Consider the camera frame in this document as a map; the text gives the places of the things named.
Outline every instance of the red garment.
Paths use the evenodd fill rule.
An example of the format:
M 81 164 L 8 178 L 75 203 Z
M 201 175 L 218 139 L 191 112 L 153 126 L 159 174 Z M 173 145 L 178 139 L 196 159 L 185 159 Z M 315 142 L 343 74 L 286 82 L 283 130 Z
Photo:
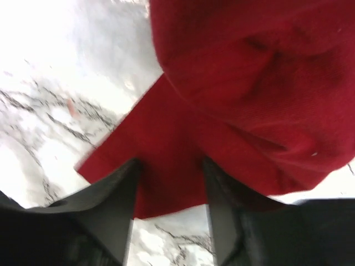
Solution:
M 206 203 L 201 163 L 265 195 L 355 156 L 354 0 L 151 0 L 164 74 L 79 169 L 144 164 L 136 216 Z

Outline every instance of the black object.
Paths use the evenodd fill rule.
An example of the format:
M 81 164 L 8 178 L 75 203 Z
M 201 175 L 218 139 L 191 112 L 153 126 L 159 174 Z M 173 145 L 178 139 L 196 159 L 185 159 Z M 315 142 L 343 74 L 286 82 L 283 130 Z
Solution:
M 204 163 L 218 266 L 353 266 L 355 199 L 285 205 Z
M 0 265 L 120 266 L 130 235 L 139 163 L 46 208 L 0 194 Z

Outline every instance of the folded red cloth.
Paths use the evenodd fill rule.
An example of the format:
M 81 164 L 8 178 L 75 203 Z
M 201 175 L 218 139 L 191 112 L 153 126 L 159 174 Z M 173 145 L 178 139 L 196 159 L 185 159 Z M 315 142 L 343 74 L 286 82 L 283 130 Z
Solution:
M 355 156 L 354 0 L 151 0 L 164 74 L 80 166 L 131 157 L 136 216 L 206 203 L 201 163 L 265 195 L 310 190 Z

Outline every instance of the marble surface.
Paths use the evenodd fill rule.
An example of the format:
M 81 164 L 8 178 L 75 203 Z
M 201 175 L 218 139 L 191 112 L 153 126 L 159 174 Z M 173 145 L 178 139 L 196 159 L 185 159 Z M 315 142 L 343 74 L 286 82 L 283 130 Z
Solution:
M 33 207 L 88 185 L 74 165 L 161 74 L 148 17 L 145 0 L 0 2 L 0 190 Z M 349 164 L 276 198 L 354 196 Z M 212 265 L 206 206 L 135 220 L 132 265 Z

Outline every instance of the red fabric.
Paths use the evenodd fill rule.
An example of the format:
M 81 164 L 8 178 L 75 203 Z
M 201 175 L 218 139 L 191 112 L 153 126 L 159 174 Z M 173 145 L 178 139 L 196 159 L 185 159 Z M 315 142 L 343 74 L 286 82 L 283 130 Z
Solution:
M 201 163 L 265 195 L 310 190 L 355 155 L 354 0 L 151 0 L 164 74 L 81 165 L 144 164 L 136 216 L 206 203 Z

